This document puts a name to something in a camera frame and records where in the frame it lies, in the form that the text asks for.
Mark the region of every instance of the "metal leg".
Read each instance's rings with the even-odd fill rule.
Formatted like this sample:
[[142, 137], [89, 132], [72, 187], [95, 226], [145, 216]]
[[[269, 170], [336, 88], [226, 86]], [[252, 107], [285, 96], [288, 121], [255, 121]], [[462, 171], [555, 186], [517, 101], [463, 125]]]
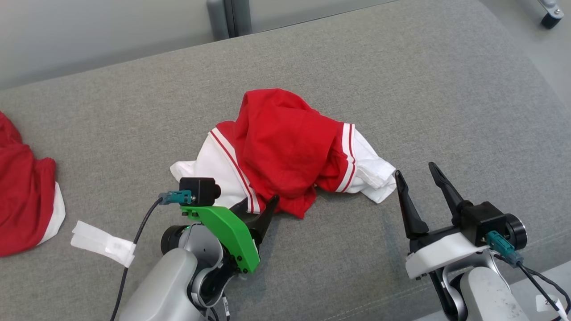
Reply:
[[224, 40], [230, 38], [228, 34], [228, 24], [226, 23], [226, 12], [224, 12], [224, 2], [222, 0], [207, 0], [208, 16], [214, 40]]
[[557, 5], [557, 0], [539, 0], [539, 3], [547, 10], [547, 14], [541, 21], [547, 29], [555, 27], [563, 18], [563, 10]]

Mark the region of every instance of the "gray fabric surface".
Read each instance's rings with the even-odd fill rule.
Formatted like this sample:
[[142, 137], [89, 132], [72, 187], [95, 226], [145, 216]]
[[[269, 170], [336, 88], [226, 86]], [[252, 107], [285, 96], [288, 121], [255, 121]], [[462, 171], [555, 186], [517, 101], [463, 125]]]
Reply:
[[[122, 267], [71, 247], [76, 221], [132, 239], [155, 197], [177, 187], [169, 166], [194, 159], [244, 92], [263, 87], [355, 123], [402, 170], [431, 228], [450, 220], [434, 161], [465, 197], [525, 222], [529, 266], [571, 258], [569, 110], [479, 2], [399, 0], [1, 92], [36, 156], [57, 161], [67, 218], [52, 240], [0, 258], [0, 319], [107, 320]], [[176, 206], [154, 212], [125, 301], [159, 260], [163, 231], [184, 222]], [[304, 220], [280, 215], [266, 237], [256, 274], [227, 291], [232, 320], [411, 320], [439, 309], [429, 280], [406, 275], [396, 194], [376, 205], [320, 192]]]

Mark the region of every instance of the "teal cable connector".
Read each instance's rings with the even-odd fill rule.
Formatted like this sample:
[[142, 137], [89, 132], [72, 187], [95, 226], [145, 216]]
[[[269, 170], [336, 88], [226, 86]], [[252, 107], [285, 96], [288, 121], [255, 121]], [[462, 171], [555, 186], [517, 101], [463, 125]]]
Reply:
[[516, 248], [508, 242], [500, 233], [491, 231], [486, 236], [486, 242], [490, 248], [503, 256], [509, 265], [517, 267], [518, 262], [523, 263], [524, 258], [516, 252]]
[[190, 190], [182, 191], [169, 191], [166, 193], [160, 193], [159, 197], [162, 197], [161, 205], [179, 203], [179, 204], [190, 204], [194, 200], [192, 199], [192, 192]]

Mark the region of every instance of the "white wall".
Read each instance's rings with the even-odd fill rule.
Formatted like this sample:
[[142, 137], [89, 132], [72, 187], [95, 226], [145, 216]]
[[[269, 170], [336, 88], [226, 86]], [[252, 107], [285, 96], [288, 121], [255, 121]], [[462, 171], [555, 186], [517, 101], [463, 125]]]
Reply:
[[395, 0], [250, 0], [252, 32], [258, 33]]
[[213, 40], [206, 0], [0, 0], [0, 89]]

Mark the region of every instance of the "white tape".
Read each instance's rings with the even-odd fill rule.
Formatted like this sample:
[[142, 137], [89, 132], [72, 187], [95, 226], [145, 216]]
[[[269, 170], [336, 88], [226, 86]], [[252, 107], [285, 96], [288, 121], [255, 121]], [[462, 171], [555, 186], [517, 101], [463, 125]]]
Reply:
[[230, 316], [230, 309], [228, 308], [228, 300], [225, 296], [222, 297], [222, 302], [224, 303], [224, 312], [226, 312], [226, 316]]
[[135, 255], [135, 244], [102, 231], [82, 221], [77, 221], [73, 229], [71, 245], [111, 258], [129, 267]]

